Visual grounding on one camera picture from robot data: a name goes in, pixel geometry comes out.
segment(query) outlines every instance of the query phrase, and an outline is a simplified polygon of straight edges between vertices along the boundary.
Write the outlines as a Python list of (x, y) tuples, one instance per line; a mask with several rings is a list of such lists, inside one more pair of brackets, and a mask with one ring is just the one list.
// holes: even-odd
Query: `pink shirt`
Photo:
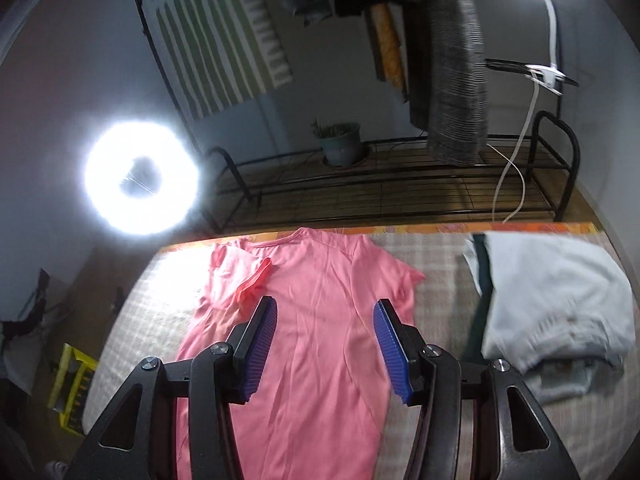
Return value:
[[(246, 480), (370, 480), (390, 385), (373, 330), (389, 298), (412, 324), (424, 276), (363, 235), (300, 228), (286, 238), (215, 245), (209, 282), (177, 359), (223, 341), (273, 296), (278, 325), (258, 391), (232, 405)], [(188, 406), (177, 409), (178, 478), (189, 480)]]

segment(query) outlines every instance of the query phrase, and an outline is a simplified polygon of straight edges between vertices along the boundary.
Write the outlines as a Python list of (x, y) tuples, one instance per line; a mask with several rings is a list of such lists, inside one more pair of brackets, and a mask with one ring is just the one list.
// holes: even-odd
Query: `plant pot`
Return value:
[(329, 166), (343, 168), (358, 162), (364, 153), (360, 142), (360, 125), (357, 123), (336, 124), (346, 133), (339, 137), (318, 139)]

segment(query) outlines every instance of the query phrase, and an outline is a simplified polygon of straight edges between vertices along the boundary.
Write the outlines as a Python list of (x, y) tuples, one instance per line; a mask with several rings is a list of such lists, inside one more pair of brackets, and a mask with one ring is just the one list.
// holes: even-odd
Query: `silver screw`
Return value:
[(427, 357), (438, 357), (442, 354), (442, 348), (438, 345), (427, 345), (422, 349), (422, 353)]
[(157, 357), (145, 357), (142, 361), (142, 369), (143, 370), (154, 370), (158, 368), (158, 358)]
[(209, 347), (209, 350), (211, 350), (211, 353), (214, 355), (223, 355), (231, 350), (231, 346), (229, 346), (228, 343), (213, 343), (213, 345)]
[(499, 372), (507, 372), (511, 368), (511, 365), (505, 359), (496, 359), (493, 365)]

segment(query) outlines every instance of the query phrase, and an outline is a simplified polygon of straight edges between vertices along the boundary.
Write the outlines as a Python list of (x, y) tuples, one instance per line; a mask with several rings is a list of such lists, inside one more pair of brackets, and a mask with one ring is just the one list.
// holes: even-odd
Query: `checkered cloth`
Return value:
[[(372, 234), (380, 247), (425, 273), (416, 288), (415, 323), (425, 341), (455, 356), (464, 348), (478, 293), (462, 256), (467, 234)], [(605, 234), (577, 235), (605, 248), (618, 261)], [(82, 423), (88, 431), (133, 367), (145, 356), (174, 359), (198, 304), (210, 248), (192, 246), (157, 254), (124, 305), (100, 358)], [(640, 327), (635, 312), (636, 330)], [(625, 361), (615, 384), (584, 397), (544, 407), (574, 460), (582, 480), (609, 476), (640, 430), (640, 351)], [(404, 476), (419, 408), (404, 407), (392, 396), (374, 477)], [(471, 466), (472, 405), (463, 402), (457, 478)]]

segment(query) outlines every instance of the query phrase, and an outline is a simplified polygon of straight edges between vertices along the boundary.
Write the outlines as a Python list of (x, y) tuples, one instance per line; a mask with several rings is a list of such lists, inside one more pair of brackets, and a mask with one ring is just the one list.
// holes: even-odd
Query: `white garment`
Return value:
[[(559, 235), (487, 232), (494, 294), (482, 340), (486, 359), (521, 373), (543, 359), (602, 357), (619, 365), (635, 343), (625, 273), (603, 248)], [(478, 259), (465, 258), (480, 291)]]

